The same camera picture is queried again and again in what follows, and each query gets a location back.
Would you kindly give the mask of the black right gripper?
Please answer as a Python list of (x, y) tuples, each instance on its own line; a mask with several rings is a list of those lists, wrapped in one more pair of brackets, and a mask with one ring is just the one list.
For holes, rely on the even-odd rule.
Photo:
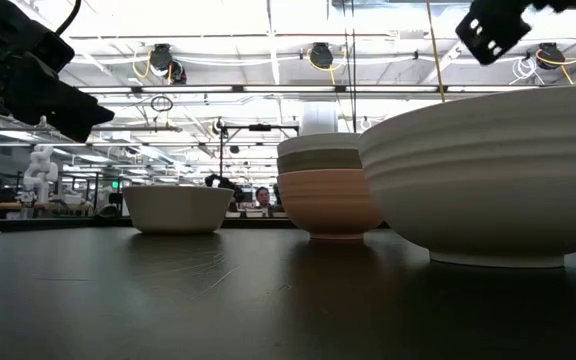
[(531, 4), (556, 13), (576, 8), (576, 0), (473, 0), (455, 33), (481, 65), (493, 64), (531, 30), (522, 19)]

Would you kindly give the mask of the white ribbed bowl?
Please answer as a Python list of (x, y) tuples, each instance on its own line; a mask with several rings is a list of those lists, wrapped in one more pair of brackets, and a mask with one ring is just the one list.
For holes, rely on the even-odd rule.
[(279, 157), (314, 150), (357, 150), (358, 133), (318, 133), (289, 138), (277, 146)]
[(400, 114), (358, 149), (385, 222), (435, 261), (554, 268), (576, 253), (576, 86)]

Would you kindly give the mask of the beige smooth bowl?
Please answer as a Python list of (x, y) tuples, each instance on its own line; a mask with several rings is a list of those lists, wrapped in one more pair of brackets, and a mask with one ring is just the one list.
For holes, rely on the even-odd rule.
[(125, 187), (122, 194), (133, 226), (142, 233), (205, 234), (221, 227), (234, 191), (147, 185)]

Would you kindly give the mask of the olive brown bowl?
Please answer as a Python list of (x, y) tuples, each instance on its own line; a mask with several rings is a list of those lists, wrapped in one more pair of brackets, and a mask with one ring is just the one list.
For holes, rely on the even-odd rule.
[(361, 169), (356, 149), (319, 149), (281, 155), (277, 159), (280, 174), (324, 169)]

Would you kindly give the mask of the orange ribbed bowl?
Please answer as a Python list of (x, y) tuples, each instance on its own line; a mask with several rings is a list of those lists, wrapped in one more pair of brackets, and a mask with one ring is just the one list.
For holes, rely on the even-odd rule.
[(361, 241), (382, 218), (361, 169), (281, 174), (278, 188), (290, 221), (316, 241)]

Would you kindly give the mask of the black metal table frame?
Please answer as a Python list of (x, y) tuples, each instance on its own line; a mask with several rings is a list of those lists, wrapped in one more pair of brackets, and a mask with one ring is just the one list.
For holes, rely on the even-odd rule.
[[(132, 227), (128, 217), (97, 218), (97, 217), (61, 217), (44, 219), (0, 219), (0, 233), (24, 232), (40, 230), (62, 230), (77, 228), (106, 228), (106, 227)], [(235, 219), (226, 218), (222, 223), (223, 229), (296, 229), (296, 226), (287, 218), (255, 218)]]

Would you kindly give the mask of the black metal frame stand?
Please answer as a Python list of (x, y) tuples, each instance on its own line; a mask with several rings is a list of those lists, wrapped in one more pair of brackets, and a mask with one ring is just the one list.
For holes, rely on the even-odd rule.
[(226, 144), (225, 133), (228, 130), (234, 130), (232, 137), (235, 137), (240, 130), (247, 130), (252, 132), (270, 132), (271, 130), (279, 130), (285, 133), (286, 130), (294, 130), (297, 135), (300, 134), (300, 128), (297, 125), (270, 125), (264, 123), (256, 123), (250, 125), (226, 125), (221, 121), (218, 121), (213, 130), (219, 136), (219, 176), (223, 176), (224, 171), (224, 145)]

